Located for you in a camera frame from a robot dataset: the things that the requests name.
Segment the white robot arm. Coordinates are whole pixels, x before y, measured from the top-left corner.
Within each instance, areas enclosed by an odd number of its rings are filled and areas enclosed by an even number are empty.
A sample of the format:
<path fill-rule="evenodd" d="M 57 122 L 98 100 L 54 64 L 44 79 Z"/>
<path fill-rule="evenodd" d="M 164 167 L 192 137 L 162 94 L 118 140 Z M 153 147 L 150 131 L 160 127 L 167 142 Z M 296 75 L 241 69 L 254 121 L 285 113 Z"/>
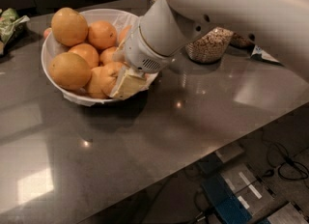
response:
<path fill-rule="evenodd" d="M 135 95 L 147 73 L 164 69 L 178 50 L 215 27 L 241 35 L 302 79 L 309 77 L 309 0 L 157 0 L 114 54 L 130 68 L 120 70 L 110 97 Z"/>

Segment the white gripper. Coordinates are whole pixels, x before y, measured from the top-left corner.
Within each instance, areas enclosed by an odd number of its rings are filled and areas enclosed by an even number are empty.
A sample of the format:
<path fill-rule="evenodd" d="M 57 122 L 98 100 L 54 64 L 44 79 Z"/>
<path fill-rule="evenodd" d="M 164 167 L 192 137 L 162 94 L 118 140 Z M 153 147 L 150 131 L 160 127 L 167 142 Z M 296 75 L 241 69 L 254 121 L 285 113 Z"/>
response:
<path fill-rule="evenodd" d="M 122 67 L 110 97 L 124 100 L 137 94 L 147 83 L 145 73 L 157 73 L 171 63 L 151 49 L 144 40 L 138 18 L 112 55 L 115 62 L 127 62 L 133 69 Z"/>

